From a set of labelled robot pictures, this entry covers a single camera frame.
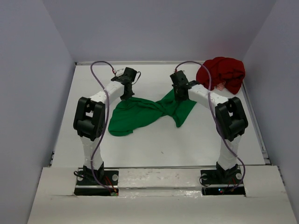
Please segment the green t shirt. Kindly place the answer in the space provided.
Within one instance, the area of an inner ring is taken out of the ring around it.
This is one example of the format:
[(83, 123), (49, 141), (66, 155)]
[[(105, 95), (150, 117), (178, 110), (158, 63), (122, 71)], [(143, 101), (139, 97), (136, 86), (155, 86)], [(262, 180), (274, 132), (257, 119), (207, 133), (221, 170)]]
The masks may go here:
[(148, 126), (161, 117), (171, 117), (177, 128), (181, 127), (196, 105), (192, 100), (176, 101), (174, 91), (168, 92), (161, 100), (152, 101), (131, 97), (121, 101), (113, 110), (108, 125), (112, 136), (132, 134), (135, 129)]

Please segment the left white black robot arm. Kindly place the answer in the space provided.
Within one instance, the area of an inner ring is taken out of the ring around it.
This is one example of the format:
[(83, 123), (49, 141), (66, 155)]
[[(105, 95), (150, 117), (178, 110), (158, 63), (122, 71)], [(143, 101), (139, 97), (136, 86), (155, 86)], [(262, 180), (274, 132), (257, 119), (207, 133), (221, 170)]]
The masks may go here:
[(81, 139), (85, 157), (82, 172), (77, 171), (75, 174), (104, 188), (108, 186), (101, 183), (105, 171), (100, 144), (106, 132), (110, 105), (117, 99), (123, 101), (131, 98), (134, 95), (132, 87), (141, 76), (139, 71), (129, 67), (112, 72), (114, 77), (104, 86), (91, 69), (93, 77), (102, 89), (90, 97), (81, 97), (78, 100), (73, 122), (73, 128)]

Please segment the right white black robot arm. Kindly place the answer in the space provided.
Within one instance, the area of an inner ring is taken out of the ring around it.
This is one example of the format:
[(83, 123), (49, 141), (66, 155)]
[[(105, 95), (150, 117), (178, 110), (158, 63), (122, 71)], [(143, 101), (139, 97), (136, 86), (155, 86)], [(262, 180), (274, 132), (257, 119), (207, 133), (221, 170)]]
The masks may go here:
[(220, 155), (215, 169), (201, 171), (201, 184), (210, 185), (242, 184), (246, 169), (240, 169), (244, 162), (237, 155), (239, 143), (248, 120), (238, 97), (227, 98), (206, 89), (193, 80), (188, 81), (183, 71), (170, 75), (176, 101), (194, 101), (208, 108), (214, 119), (217, 133), (221, 138)]

